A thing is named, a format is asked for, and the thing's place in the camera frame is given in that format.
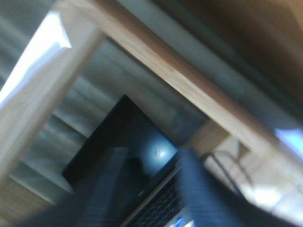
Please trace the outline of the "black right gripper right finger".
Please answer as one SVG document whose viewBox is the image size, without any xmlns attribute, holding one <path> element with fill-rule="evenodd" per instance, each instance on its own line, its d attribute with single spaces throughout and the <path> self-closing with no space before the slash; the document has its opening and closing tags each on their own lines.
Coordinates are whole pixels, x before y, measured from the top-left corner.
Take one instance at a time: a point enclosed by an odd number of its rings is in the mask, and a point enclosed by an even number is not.
<svg viewBox="0 0 303 227">
<path fill-rule="evenodd" d="M 178 191 L 197 227 L 292 227 L 293 223 L 258 208 L 216 179 L 189 147 L 177 153 Z"/>
</svg>

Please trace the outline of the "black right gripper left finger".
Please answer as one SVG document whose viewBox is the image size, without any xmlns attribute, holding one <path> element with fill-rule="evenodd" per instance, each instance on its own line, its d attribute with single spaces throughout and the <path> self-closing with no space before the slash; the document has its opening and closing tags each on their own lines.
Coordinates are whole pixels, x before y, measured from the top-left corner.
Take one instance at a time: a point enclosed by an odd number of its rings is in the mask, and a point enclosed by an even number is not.
<svg viewBox="0 0 303 227">
<path fill-rule="evenodd" d="M 104 165 L 97 163 L 75 192 L 17 227 L 100 227 L 117 222 L 147 183 L 142 160 L 126 148 L 114 148 Z"/>
</svg>

